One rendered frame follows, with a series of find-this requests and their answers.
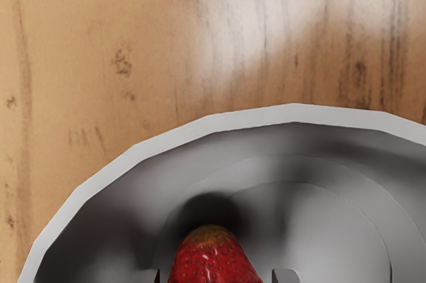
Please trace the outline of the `grey bowl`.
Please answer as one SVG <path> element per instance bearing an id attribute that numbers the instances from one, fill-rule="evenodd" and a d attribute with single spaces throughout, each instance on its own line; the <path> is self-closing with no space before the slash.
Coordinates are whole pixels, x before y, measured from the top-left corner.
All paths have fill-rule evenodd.
<path id="1" fill-rule="evenodd" d="M 426 283 L 426 125 L 317 105 L 209 115 L 78 186 L 17 283 L 166 283 L 183 238 L 230 230 L 264 283 Z"/>

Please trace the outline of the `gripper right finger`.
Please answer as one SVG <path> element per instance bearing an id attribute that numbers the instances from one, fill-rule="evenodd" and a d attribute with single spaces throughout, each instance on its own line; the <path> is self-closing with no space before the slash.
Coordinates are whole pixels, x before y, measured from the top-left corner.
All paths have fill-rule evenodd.
<path id="1" fill-rule="evenodd" d="M 300 278 L 292 269 L 275 268 L 272 270 L 272 283 L 300 283 Z"/>

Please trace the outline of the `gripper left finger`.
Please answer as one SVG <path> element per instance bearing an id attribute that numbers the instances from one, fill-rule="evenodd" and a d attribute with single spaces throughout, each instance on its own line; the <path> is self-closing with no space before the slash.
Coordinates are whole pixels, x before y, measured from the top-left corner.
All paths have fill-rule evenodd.
<path id="1" fill-rule="evenodd" d="M 139 270 L 135 274 L 135 283 L 160 283 L 159 269 Z"/>

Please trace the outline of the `red strawberry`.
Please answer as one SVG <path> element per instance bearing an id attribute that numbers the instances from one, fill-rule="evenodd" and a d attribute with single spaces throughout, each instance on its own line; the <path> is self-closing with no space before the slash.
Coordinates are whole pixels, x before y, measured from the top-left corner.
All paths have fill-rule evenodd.
<path id="1" fill-rule="evenodd" d="M 180 243 L 167 283 L 264 283 L 236 237 L 206 224 Z"/>

